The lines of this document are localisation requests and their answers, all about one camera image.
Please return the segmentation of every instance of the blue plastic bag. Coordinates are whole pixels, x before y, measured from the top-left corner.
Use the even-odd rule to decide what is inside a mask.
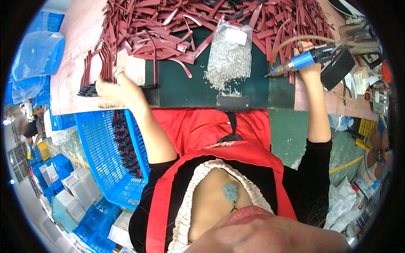
[[[349,116],[328,114],[329,125],[336,131],[345,131],[348,127],[352,126],[354,120]]]
[[[12,98],[13,103],[22,103],[30,98],[34,98],[38,92],[49,82],[48,76],[31,77],[22,81],[13,82]]]
[[[27,33],[15,56],[12,73],[16,82],[58,70],[65,48],[65,37],[59,32],[35,31]]]

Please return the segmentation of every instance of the yellow plastic crate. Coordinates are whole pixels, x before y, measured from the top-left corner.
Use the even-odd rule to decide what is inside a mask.
[[[369,120],[369,119],[361,119],[360,127],[358,133],[370,139],[372,133],[374,133],[375,128],[377,127],[378,121]],[[366,143],[360,139],[356,139],[356,145],[364,148],[367,152],[370,152],[372,149],[371,143],[368,142],[367,146]]]
[[[48,158],[50,158],[50,155],[49,155],[49,151],[48,151],[48,147],[47,147],[47,145],[43,142],[43,141],[41,141],[40,143],[38,143],[37,145],[36,145],[36,147],[39,149],[39,151],[41,152],[41,156],[42,156],[42,159],[45,161],[46,159],[48,159]]]

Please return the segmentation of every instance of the woman's lips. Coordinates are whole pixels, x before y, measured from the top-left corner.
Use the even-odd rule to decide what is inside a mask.
[[[224,223],[224,226],[247,224],[255,219],[268,219],[273,214],[258,206],[245,206],[234,212]]]

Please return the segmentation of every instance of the blue plastic crate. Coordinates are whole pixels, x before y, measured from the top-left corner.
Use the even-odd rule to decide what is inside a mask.
[[[58,32],[60,29],[60,26],[62,24],[63,18],[65,17],[64,14],[56,14],[56,13],[48,13],[48,18],[45,21],[44,20],[44,12],[40,11],[38,14],[35,16],[34,20],[31,22],[30,26],[27,29],[27,33],[29,32],[35,32],[35,31],[43,31],[47,30],[50,32]],[[12,92],[13,92],[13,83],[14,83],[14,78],[12,73],[9,75],[9,80],[6,85],[6,95],[4,97],[4,106],[12,104],[13,103],[13,98],[12,98]],[[45,88],[49,90],[49,82],[47,83],[48,87],[46,87],[46,84],[44,85]],[[49,103],[49,93],[47,95],[47,90],[43,92],[43,95],[37,95],[35,98],[33,98],[33,103],[32,105],[35,107],[38,107],[40,105],[44,105]]]
[[[32,167],[32,171],[34,172],[34,174],[40,174],[41,171],[39,170],[40,167],[42,167],[45,164],[44,161],[38,161],[36,164],[34,164]]]
[[[34,166],[37,163],[38,163],[38,161],[35,158],[28,161],[28,164],[30,165],[30,167]]]
[[[63,180],[70,176],[70,173],[73,171],[73,166],[69,158],[63,154],[59,154],[52,157],[51,161],[53,162],[53,166],[55,167],[55,171],[59,176],[59,179]]]
[[[53,192],[53,189],[51,187],[48,187],[45,190],[43,190],[43,193],[44,193],[44,196],[46,198],[54,196],[54,192]]]
[[[44,191],[45,189],[47,189],[49,186],[47,184],[47,182],[45,181],[44,176],[42,175],[41,171],[40,171],[40,167],[42,167],[45,163],[43,161],[39,161],[37,164],[33,165],[32,168],[32,172],[34,173],[34,175],[36,176],[36,178],[38,179],[39,182],[39,186],[41,186],[42,191]]]
[[[35,147],[35,149],[34,149],[33,151],[34,151],[34,154],[35,154],[35,158],[36,158],[38,161],[42,161],[41,150],[39,150],[38,147]]]
[[[32,107],[36,108],[42,106],[44,104],[49,104],[49,98],[51,94],[51,77],[47,77],[47,81],[42,87],[42,89],[38,92],[38,94],[32,98]]]
[[[101,233],[96,233],[87,245],[97,253],[111,253],[117,244]]]
[[[76,125],[74,113],[53,116],[51,107],[49,108],[49,113],[51,116],[52,131],[63,130]]]
[[[47,30],[50,32],[58,32],[62,24],[64,14],[56,14],[49,12],[47,20],[44,20],[45,12],[40,11],[32,20],[30,26],[27,29],[27,33],[35,31]]]
[[[50,186],[56,194],[60,193],[62,190],[65,189],[65,187],[62,184],[62,180],[58,179],[55,182],[53,182]]]
[[[121,208],[116,204],[108,202],[105,198],[102,198],[94,207],[98,210],[102,215],[108,217],[112,223],[118,218],[118,216],[122,213]]]
[[[118,144],[113,141],[115,137],[114,129],[111,127],[113,117],[114,110],[75,113],[77,132],[90,171],[104,197],[111,203],[135,210],[141,200],[143,188],[148,182],[149,163],[143,164],[140,154],[136,153],[141,169],[143,168],[143,179],[135,178],[122,166]]]
[[[46,159],[44,162],[48,167],[52,164],[52,160],[50,158]]]
[[[91,206],[79,225],[85,225],[93,231],[98,231],[102,235],[108,236],[114,222],[115,220],[111,221],[107,216],[103,215],[103,213]]]
[[[99,204],[106,204],[105,210],[111,209],[111,203],[107,201],[99,202]],[[94,251],[111,253],[116,243],[108,239],[107,236],[115,219],[111,221],[105,214],[91,206],[73,232]]]

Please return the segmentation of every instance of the wooden workbench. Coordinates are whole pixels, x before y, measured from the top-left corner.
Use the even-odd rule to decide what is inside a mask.
[[[328,22],[334,24],[333,35],[340,38],[338,27],[345,24],[335,9],[327,0],[318,0],[327,13]],[[105,6],[104,0],[73,0],[66,12],[60,32],[66,38],[66,45],[62,62],[58,72],[51,78],[51,106],[54,115],[79,113],[85,111],[98,111],[106,109],[122,109],[122,104],[107,98],[83,98],[77,96],[80,81],[84,71],[84,58],[88,50],[93,50],[101,33],[103,14],[101,9]],[[128,57],[125,50],[120,51],[117,65],[126,70],[130,78],[139,85],[145,83],[145,61]],[[90,80],[95,80],[101,69],[101,60],[93,57]],[[343,94],[343,85],[337,85],[337,94]],[[325,92],[325,101],[328,113],[377,119],[377,115],[370,110],[370,104],[362,96],[355,100],[347,98],[347,106],[333,92]],[[296,75],[294,110],[309,110],[308,96],[305,84]]]

